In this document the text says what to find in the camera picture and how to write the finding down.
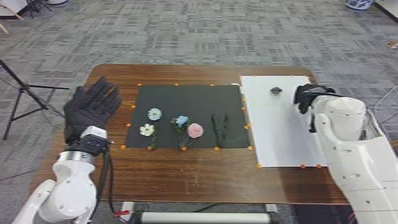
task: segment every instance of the white board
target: white board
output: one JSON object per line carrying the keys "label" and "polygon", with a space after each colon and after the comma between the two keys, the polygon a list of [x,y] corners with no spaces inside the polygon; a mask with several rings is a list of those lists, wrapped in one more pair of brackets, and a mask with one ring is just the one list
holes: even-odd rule
{"label": "white board", "polygon": [[[310,133],[310,115],[303,115],[294,105],[299,85],[310,83],[306,76],[242,76],[242,92],[253,141],[262,167],[326,166],[320,144]],[[283,93],[274,95],[271,89]]]}

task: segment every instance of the chair leg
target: chair leg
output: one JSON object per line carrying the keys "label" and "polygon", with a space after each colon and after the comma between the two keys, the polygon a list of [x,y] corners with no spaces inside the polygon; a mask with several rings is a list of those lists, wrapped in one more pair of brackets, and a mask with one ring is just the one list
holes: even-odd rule
{"label": "chair leg", "polygon": [[0,5],[0,7],[4,7],[4,8],[9,10],[9,12],[15,14],[17,18],[18,18],[20,20],[24,20],[22,16],[18,15],[18,13],[15,12],[13,9],[11,9],[6,5]]}
{"label": "chair leg", "polygon": [[0,24],[0,29],[4,30],[4,33],[9,34],[9,31],[8,31],[6,27],[4,27],[4,24]]}

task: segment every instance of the tripod stand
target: tripod stand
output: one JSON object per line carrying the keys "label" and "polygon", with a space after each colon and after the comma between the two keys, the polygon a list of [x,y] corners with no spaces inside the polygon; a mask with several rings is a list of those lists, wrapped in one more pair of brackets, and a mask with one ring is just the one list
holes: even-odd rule
{"label": "tripod stand", "polygon": [[[11,112],[11,117],[9,117],[9,124],[8,124],[8,129],[6,129],[6,132],[4,132],[4,140],[8,140],[8,136],[9,136],[9,130],[11,130],[11,124],[13,122],[27,117],[33,113],[40,112],[41,110],[52,110],[52,112],[61,116],[65,117],[65,114],[63,112],[56,109],[56,107],[52,106],[50,104],[50,100],[52,100],[52,96],[54,96],[54,92],[57,89],[63,89],[63,90],[70,90],[70,88],[65,88],[65,87],[56,87],[56,86],[40,86],[40,85],[29,85],[22,79],[18,78],[17,76],[17,73],[13,72],[9,66],[6,65],[4,61],[0,60],[0,66],[4,67],[4,70],[8,71],[18,85],[20,85],[20,88],[18,88],[18,96],[17,96],[17,102],[15,102],[15,108],[13,108],[13,112]],[[31,90],[31,87],[33,88],[41,88],[41,89],[52,89],[52,92],[50,92],[50,95],[49,95],[49,98],[47,100],[41,99],[41,97],[36,95],[36,93],[33,92]],[[17,109],[18,109],[18,105],[20,105],[20,100],[22,100],[22,94],[27,94],[36,103],[40,104],[40,108],[34,109],[33,111],[29,111],[25,114],[22,114],[20,116],[17,116]]]}

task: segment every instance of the gray carpet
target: gray carpet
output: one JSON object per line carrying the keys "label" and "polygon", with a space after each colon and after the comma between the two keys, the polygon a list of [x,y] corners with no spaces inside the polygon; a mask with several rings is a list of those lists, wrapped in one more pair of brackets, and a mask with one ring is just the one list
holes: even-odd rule
{"label": "gray carpet", "polygon": [[[386,47],[398,40],[397,23],[375,8],[349,11],[342,0],[73,0],[25,19],[2,21],[11,35],[0,33],[0,58],[36,84],[75,88],[104,63],[303,65],[319,82],[370,106],[398,84],[398,51]],[[11,81],[4,71],[0,77]],[[59,108],[70,96],[57,92]],[[17,90],[0,82],[2,127],[15,97]],[[397,94],[381,105],[381,120],[397,112],[395,99]],[[22,111],[34,106],[25,99]],[[63,120],[45,116],[20,120],[9,140],[0,140],[0,179],[40,167],[63,126]],[[384,123],[393,138],[397,122]],[[17,216],[31,178],[33,173],[0,181],[0,223]],[[203,205],[143,206],[187,211]],[[214,211],[237,209],[262,211],[264,205],[226,205]],[[98,216],[112,220],[105,205],[102,211]],[[283,212],[294,223],[287,206]]]}

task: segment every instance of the blue object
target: blue object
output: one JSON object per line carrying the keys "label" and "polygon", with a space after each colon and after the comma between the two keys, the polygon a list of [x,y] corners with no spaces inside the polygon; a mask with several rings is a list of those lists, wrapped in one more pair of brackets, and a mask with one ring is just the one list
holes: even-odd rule
{"label": "blue object", "polygon": [[189,122],[189,117],[187,116],[180,116],[178,117],[178,120],[176,120],[176,124],[178,124],[178,127],[182,128],[184,124]]}
{"label": "blue object", "polygon": [[347,8],[358,12],[368,10],[375,0],[347,0]]}

